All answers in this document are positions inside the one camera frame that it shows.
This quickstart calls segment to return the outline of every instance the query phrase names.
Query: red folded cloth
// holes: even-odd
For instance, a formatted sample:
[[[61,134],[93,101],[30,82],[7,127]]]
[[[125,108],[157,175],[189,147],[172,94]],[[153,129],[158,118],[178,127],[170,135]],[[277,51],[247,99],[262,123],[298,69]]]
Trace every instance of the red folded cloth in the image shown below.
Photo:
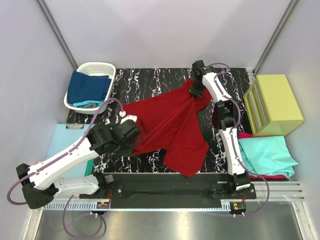
[[[193,82],[189,79],[178,89],[123,106],[127,114],[138,117],[142,132],[133,154],[165,149],[163,164],[187,177],[201,170],[209,149],[197,112],[208,106],[211,95],[205,89],[202,97],[193,97],[189,92]]]
[[[254,138],[253,135],[245,132],[239,132],[238,139],[248,139],[248,138]],[[286,179],[287,177],[284,175],[262,175],[265,179]],[[259,176],[252,176],[250,175],[251,179],[260,179]]]

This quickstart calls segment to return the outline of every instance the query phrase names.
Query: yellow storage bin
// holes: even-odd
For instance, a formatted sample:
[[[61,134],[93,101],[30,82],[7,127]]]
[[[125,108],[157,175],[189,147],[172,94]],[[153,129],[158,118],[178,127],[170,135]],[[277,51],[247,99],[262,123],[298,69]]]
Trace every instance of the yellow storage bin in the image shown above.
[[[254,136],[285,136],[304,122],[284,74],[258,75],[244,104]]]

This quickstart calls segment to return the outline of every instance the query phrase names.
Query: gray wall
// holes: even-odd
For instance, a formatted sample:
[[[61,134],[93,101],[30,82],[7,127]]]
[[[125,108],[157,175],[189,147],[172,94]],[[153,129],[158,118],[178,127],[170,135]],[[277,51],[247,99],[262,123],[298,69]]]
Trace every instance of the gray wall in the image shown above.
[[[46,0],[78,64],[253,68],[290,0]]]
[[[19,240],[28,206],[7,202],[19,164],[44,160],[72,69],[34,0],[0,1],[0,235]],[[22,202],[21,187],[12,194]]]
[[[286,138],[320,236],[320,1],[300,1],[258,74],[286,74],[305,122]]]

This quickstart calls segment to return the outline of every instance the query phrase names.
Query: metal pole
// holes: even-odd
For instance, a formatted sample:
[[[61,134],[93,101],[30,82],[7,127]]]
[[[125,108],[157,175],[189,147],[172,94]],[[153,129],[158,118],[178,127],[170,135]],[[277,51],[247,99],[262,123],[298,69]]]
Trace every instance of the metal pole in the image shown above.
[[[282,30],[284,29],[286,23],[288,22],[289,17],[292,15],[293,11],[295,10],[296,6],[298,5],[298,2],[300,0],[291,0],[289,5],[287,6],[286,10],[284,11],[280,22],[276,26],[268,44],[266,45],[258,63],[256,64],[255,68],[253,69],[253,72],[255,75],[258,74],[259,70],[261,69],[262,65],[265,63],[269,53],[271,52],[272,48],[274,47],[277,39],[279,38]]]
[[[68,59],[69,63],[71,64],[72,68],[74,70],[77,70],[79,66],[78,66],[74,56],[72,55],[64,37],[62,36],[62,34],[58,28],[58,25],[57,25],[56,21],[54,20],[54,17],[51,14],[45,0],[35,0],[35,1],[38,3],[41,11],[43,12],[50,28],[52,29],[56,39],[58,40],[58,42],[60,44],[60,47],[62,48],[66,58]]]

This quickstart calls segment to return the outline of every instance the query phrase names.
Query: marble tabletop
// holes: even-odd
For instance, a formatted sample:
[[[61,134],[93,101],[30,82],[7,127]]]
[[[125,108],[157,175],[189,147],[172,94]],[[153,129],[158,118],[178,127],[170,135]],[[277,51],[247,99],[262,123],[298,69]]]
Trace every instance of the marble tabletop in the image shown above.
[[[117,69],[111,97],[119,99],[123,104],[144,100],[179,88],[187,79],[193,78],[191,68],[135,68]],[[250,86],[245,68],[232,68],[231,72],[219,78],[227,92],[241,102],[242,119],[238,130],[251,133],[250,124],[244,109],[243,96]],[[209,144],[202,173],[226,172],[227,159],[222,139],[218,131],[213,129],[212,113],[214,102],[198,113],[203,138]],[[104,113],[98,115],[95,123],[114,123],[119,120],[119,108],[112,102]],[[70,111],[67,123],[90,123],[91,115]],[[159,149],[155,152],[139,156],[123,157],[114,154],[103,154],[94,160],[94,171],[103,173],[170,173],[163,165],[166,151]]]

